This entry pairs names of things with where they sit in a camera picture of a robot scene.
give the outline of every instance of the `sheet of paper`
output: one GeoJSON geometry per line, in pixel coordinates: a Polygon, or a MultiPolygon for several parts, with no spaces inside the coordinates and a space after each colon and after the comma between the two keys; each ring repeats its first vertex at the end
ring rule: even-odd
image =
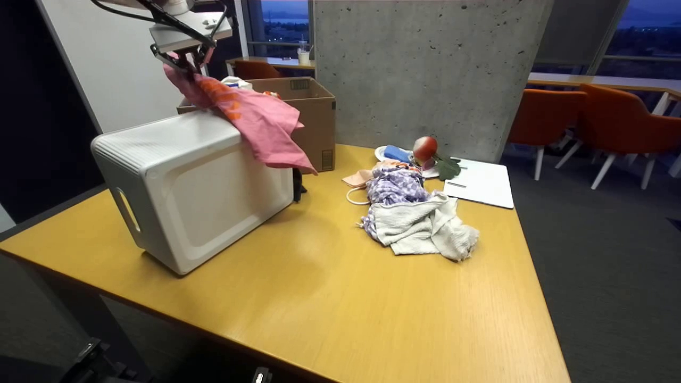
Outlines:
{"type": "Polygon", "coordinates": [[[472,160],[462,160],[459,166],[462,173],[445,182],[447,196],[515,210],[506,166],[472,160]]]}

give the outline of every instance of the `white box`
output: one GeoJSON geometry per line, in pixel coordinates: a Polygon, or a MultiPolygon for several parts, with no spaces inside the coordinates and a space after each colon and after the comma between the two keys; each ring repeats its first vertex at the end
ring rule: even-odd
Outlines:
{"type": "Polygon", "coordinates": [[[239,130],[188,113],[91,140],[135,244],[176,276],[291,205],[290,169],[266,169],[239,130]]]}

